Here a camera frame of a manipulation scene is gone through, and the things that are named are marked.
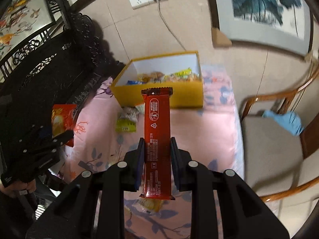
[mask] chair armrest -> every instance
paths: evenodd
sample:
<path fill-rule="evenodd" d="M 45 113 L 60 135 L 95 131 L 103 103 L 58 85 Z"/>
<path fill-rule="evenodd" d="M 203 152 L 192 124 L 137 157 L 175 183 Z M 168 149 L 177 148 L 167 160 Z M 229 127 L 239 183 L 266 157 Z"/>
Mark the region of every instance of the chair armrest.
<path fill-rule="evenodd" d="M 308 181 L 305 184 L 302 184 L 302 185 L 296 187 L 296 188 L 289 189 L 289 190 L 282 191 L 282 192 L 278 192 L 278 193 L 274 193 L 274 194 L 270 194 L 270 195 L 266 195 L 266 196 L 261 196 L 260 198 L 263 202 L 282 199 L 282 198 L 297 194 L 299 192 L 302 192 L 305 189 L 310 188 L 318 183 L 319 183 L 319 176 L 317 178 L 314 178 L 314 179 Z"/>
<path fill-rule="evenodd" d="M 315 80 L 318 74 L 319 74 L 319 67 L 316 68 L 315 72 L 308 78 L 308 80 L 304 82 L 303 85 L 299 86 L 296 89 L 282 91 L 278 93 L 266 94 L 266 95 L 256 95 L 256 96 L 247 98 L 246 105 L 240 120 L 243 120 L 244 117 L 248 115 L 251 107 L 253 106 L 255 102 L 261 102 L 261 101 L 275 101 L 275 100 L 283 99 L 284 101 L 277 113 L 278 114 L 286 113 L 295 95 L 301 92 L 302 90 L 306 89 L 306 87 L 310 85 L 313 82 L 313 80 Z"/>

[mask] snack package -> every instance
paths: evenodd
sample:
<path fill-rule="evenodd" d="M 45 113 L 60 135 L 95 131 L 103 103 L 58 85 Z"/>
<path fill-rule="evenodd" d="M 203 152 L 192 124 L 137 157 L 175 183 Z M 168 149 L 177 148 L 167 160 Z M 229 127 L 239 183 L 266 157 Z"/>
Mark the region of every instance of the snack package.
<path fill-rule="evenodd" d="M 192 69 L 187 68 L 185 70 L 181 70 L 179 72 L 174 73 L 173 75 L 176 77 L 189 76 L 192 73 Z"/>
<path fill-rule="evenodd" d="M 148 83 L 148 82 L 161 82 L 163 80 L 165 74 L 162 72 L 152 72 L 150 74 L 140 74 L 138 75 L 138 81 L 142 83 Z"/>
<path fill-rule="evenodd" d="M 136 132 L 136 123 L 129 119 L 118 119 L 116 122 L 115 131 L 120 132 Z"/>
<path fill-rule="evenodd" d="M 136 108 L 124 107 L 120 118 L 128 119 L 128 120 L 130 120 L 132 122 L 137 123 L 138 114 L 139 114 L 139 111 Z"/>
<path fill-rule="evenodd" d="M 131 81 L 131 80 L 128 80 L 126 85 L 135 85 L 135 84 L 143 84 L 143 83 L 140 82 L 140 81 Z"/>
<path fill-rule="evenodd" d="M 145 114 L 145 103 L 136 105 L 135 108 L 138 110 L 139 113 Z"/>
<path fill-rule="evenodd" d="M 163 205 L 163 200 L 161 199 L 147 199 L 138 198 L 135 203 L 141 205 L 143 211 L 148 213 L 158 213 Z"/>
<path fill-rule="evenodd" d="M 172 94 L 172 88 L 142 91 L 145 102 L 145 198 L 172 199 L 169 114 L 169 98 Z"/>
<path fill-rule="evenodd" d="M 199 80 L 200 80 L 199 75 L 195 73 L 191 73 L 189 76 L 187 76 L 187 79 L 186 79 L 187 82 L 199 81 Z"/>
<path fill-rule="evenodd" d="M 75 123 L 73 121 L 73 111 L 76 104 L 54 104 L 52 107 L 51 125 L 53 137 L 58 136 L 66 130 L 73 130 Z M 73 147 L 73 139 L 66 143 Z"/>

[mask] chair cushion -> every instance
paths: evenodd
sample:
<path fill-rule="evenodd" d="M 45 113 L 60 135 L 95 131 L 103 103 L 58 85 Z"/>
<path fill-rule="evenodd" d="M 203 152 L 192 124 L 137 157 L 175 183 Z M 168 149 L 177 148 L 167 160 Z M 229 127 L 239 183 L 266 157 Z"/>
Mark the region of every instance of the chair cushion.
<path fill-rule="evenodd" d="M 241 125 L 246 183 L 259 196 L 289 189 L 303 161 L 299 136 L 270 118 L 247 116 Z"/>

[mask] red snack package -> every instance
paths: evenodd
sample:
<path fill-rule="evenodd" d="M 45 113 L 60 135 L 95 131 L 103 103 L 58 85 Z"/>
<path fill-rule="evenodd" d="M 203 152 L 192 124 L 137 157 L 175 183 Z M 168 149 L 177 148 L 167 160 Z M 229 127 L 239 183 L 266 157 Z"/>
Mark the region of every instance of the red snack package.
<path fill-rule="evenodd" d="M 52 134 L 58 136 L 66 130 L 74 129 L 73 111 L 76 104 L 54 104 L 52 107 Z M 66 143 L 67 146 L 73 147 L 73 139 Z"/>
<path fill-rule="evenodd" d="M 144 197 L 172 199 L 169 97 L 172 88 L 142 91 L 145 102 Z"/>

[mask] bed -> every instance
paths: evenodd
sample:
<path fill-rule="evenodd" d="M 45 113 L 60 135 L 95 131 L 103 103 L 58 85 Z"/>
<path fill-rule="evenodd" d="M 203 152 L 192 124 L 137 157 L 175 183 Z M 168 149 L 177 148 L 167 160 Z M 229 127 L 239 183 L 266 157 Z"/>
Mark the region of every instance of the bed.
<path fill-rule="evenodd" d="M 231 80 L 222 66 L 202 66 L 204 107 L 171 110 L 171 136 L 178 147 L 210 170 L 234 169 L 242 178 L 243 143 Z M 71 182 L 85 169 L 106 170 L 135 150 L 144 135 L 144 115 L 139 115 L 136 133 L 116 133 L 122 108 L 111 93 L 112 78 L 89 95 L 74 129 L 74 147 L 66 147 L 60 175 Z M 141 190 L 124 194 L 125 227 L 140 238 L 188 238 L 191 223 L 191 192 L 179 192 L 172 182 L 175 201 L 165 201 L 157 213 L 144 211 L 136 202 Z M 222 236 L 221 216 L 219 233 Z"/>

